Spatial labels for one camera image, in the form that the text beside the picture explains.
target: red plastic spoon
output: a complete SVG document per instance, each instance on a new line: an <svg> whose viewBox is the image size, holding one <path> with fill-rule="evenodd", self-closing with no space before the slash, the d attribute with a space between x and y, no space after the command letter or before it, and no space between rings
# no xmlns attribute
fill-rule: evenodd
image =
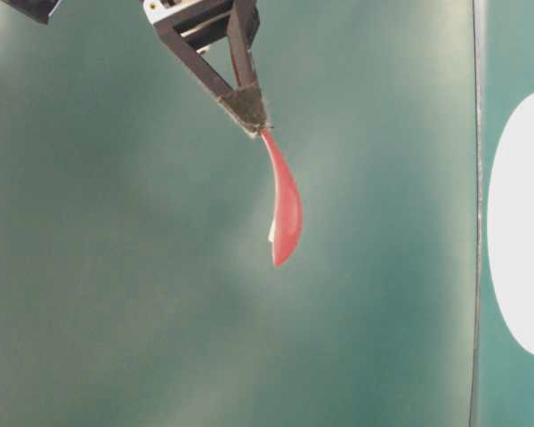
<svg viewBox="0 0 534 427"><path fill-rule="evenodd" d="M271 132L263 129L261 137L269 151L275 176L275 214L269 240L272 242L273 263L278 267L295 251L303 228L303 207L293 174Z"/></svg>

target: white circle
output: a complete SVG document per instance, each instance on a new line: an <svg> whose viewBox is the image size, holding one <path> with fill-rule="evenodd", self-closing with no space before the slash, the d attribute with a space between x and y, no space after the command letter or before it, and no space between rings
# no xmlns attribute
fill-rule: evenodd
<svg viewBox="0 0 534 427"><path fill-rule="evenodd" d="M487 224L498 306L516 341L534 354L534 93L516 108L500 138Z"/></svg>

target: white oval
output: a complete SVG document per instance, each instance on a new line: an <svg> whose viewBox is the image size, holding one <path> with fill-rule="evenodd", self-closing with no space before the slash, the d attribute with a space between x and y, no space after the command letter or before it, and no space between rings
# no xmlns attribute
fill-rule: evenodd
<svg viewBox="0 0 534 427"><path fill-rule="evenodd" d="M489 263L498 305L534 354L534 93L508 119L489 186Z"/></svg>

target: green backdrop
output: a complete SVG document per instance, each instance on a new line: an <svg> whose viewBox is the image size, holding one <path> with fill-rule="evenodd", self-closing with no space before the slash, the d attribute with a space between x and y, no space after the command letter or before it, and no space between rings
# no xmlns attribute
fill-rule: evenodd
<svg viewBox="0 0 534 427"><path fill-rule="evenodd" d="M534 0L482 0L479 6L481 159L486 213L498 141L516 106L534 93ZM473 425L534 427L534 356L514 340L500 313L486 242L483 233Z"/></svg>
<svg viewBox="0 0 534 427"><path fill-rule="evenodd" d="M304 204L280 270L266 151L138 1L0 3L0 427L468 423L471 2L259 6Z"/></svg>

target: green wall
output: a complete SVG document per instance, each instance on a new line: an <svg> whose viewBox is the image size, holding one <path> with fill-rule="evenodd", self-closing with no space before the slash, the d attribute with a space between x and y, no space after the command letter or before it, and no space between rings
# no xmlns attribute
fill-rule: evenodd
<svg viewBox="0 0 534 427"><path fill-rule="evenodd" d="M260 2L305 219L273 270L266 151L138 1L0 3L0 427L467 425L471 2L303 5Z"/></svg>
<svg viewBox="0 0 534 427"><path fill-rule="evenodd" d="M478 3L482 24L481 159L486 213L498 141L516 106L534 93L534 0ZM486 234L483 239L474 425L534 427L534 356L514 340L506 327L490 277Z"/></svg>

